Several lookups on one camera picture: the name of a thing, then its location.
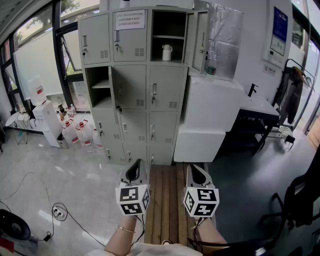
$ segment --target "shelf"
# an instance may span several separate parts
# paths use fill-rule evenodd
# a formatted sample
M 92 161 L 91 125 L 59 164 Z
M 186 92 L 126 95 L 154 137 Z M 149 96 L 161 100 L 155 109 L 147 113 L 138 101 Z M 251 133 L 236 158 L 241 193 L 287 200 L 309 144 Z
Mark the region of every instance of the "shelf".
M 184 40 L 183 36 L 174 36 L 174 35 L 154 35 L 153 38 L 167 38 L 167 39 L 179 39 Z
M 108 79 L 101 80 L 97 82 L 95 85 L 93 85 L 91 88 L 92 89 L 110 88 L 109 80 Z
M 105 97 L 93 106 L 94 109 L 112 109 L 111 97 Z
M 172 60 L 163 60 L 161 57 L 159 58 L 152 58 L 151 62 L 163 62 L 163 63 L 177 63 L 182 64 L 181 58 L 173 58 Z
M 266 129 L 259 120 L 237 119 L 231 129 L 232 133 L 265 134 Z

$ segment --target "white box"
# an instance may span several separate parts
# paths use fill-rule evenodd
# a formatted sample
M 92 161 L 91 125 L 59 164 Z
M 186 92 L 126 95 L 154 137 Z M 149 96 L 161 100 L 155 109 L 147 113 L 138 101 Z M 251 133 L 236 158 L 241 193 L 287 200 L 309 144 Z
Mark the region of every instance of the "white box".
M 175 162 L 212 162 L 226 133 L 219 130 L 187 129 L 180 125 L 174 149 Z
M 245 91 L 236 81 L 189 76 L 184 125 L 188 129 L 229 132 L 244 99 Z

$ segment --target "red label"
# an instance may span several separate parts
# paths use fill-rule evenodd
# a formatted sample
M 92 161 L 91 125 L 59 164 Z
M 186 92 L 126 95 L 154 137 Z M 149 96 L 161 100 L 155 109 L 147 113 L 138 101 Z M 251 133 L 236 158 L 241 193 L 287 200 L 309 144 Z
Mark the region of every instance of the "red label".
M 78 141 L 78 137 L 75 137 L 74 139 L 72 139 L 72 143 L 76 143 Z

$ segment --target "white bottle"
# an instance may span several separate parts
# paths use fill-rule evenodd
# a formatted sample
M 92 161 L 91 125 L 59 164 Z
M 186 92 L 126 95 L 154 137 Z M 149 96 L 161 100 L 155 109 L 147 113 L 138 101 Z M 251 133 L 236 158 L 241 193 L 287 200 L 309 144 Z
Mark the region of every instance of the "white bottle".
M 65 137 L 68 145 L 75 144 L 79 141 L 79 138 L 76 133 L 75 127 L 72 125 L 73 120 L 69 119 L 69 121 L 65 122 L 65 125 L 62 126 L 62 135 Z
M 76 127 L 76 135 L 79 138 L 79 141 L 81 142 L 82 146 L 90 146 L 91 145 L 91 140 L 93 138 L 93 131 L 89 125 L 86 125 L 88 123 L 87 120 L 84 124 L 83 122 L 79 123 L 79 127 Z
M 102 146 L 101 138 L 100 138 L 100 135 L 97 132 L 97 129 L 93 130 L 92 137 L 93 137 L 93 143 L 97 147 L 97 149 L 102 150 L 104 147 Z

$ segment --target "wooden pallet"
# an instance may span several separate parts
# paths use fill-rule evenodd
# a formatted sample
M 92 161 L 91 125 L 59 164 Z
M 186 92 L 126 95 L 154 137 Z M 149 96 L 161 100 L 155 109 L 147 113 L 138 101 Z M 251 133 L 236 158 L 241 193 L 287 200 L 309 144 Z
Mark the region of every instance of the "wooden pallet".
M 193 239 L 195 219 L 183 205 L 187 179 L 187 163 L 175 166 L 152 165 L 150 170 L 151 200 L 146 213 L 144 242 L 160 245 L 163 240 L 184 246 Z

